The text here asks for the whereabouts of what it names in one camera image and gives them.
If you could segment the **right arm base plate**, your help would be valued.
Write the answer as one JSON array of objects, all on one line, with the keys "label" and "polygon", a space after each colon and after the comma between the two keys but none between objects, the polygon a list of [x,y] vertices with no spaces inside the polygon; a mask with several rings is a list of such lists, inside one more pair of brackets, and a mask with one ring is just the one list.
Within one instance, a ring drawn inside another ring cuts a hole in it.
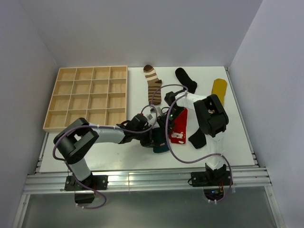
[{"label": "right arm base plate", "polygon": [[231,176],[229,171],[207,170],[190,173],[188,184],[193,187],[229,186]]}]

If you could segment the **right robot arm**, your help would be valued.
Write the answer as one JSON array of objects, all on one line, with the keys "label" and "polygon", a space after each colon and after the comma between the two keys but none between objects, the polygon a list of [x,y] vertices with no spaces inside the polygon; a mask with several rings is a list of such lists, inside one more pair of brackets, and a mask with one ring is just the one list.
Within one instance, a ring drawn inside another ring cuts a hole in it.
[{"label": "right robot arm", "polygon": [[[180,90],[178,92],[168,92],[165,96],[165,102],[170,106],[165,121],[165,137],[169,151],[173,157],[184,164],[197,163],[206,158],[210,158],[210,160],[205,163],[206,170],[204,171],[206,181],[210,185],[218,184],[224,176],[232,179],[232,169],[224,156],[223,146],[229,119],[218,96],[216,94],[201,96]],[[210,153],[194,161],[183,161],[178,158],[169,143],[169,119],[177,116],[176,112],[181,108],[195,111],[199,125],[198,132],[202,133],[202,136],[199,137],[198,140],[203,142],[207,135],[211,138],[209,142],[205,143],[210,147]]]}]

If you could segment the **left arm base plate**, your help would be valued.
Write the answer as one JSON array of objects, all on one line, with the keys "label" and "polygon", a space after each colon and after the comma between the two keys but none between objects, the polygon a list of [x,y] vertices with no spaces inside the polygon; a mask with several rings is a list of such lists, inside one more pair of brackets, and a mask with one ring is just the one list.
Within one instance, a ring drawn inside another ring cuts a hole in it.
[{"label": "left arm base plate", "polygon": [[108,184],[107,175],[91,175],[87,179],[81,181],[82,185],[77,183],[74,176],[67,176],[64,190],[65,191],[80,191],[87,190],[83,185],[94,190],[106,190]]}]

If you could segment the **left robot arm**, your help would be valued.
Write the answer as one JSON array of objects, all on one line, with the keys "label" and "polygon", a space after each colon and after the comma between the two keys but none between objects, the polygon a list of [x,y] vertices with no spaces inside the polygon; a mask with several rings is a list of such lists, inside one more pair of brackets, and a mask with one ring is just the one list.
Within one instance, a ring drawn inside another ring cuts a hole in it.
[{"label": "left robot arm", "polygon": [[54,150],[59,150],[63,156],[76,177],[76,185],[86,190],[93,183],[92,172],[85,161],[85,155],[91,147],[95,143],[125,144],[132,140],[139,140],[143,147],[155,145],[152,125],[143,114],[113,126],[90,124],[81,117],[55,137]]}]

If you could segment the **dark teal sock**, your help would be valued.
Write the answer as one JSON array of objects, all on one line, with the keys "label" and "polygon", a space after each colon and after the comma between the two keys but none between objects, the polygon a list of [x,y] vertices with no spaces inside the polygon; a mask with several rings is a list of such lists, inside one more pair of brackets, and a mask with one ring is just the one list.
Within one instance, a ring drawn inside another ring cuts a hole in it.
[{"label": "dark teal sock", "polygon": [[165,131],[160,127],[152,129],[152,143],[152,150],[156,154],[169,151]]}]

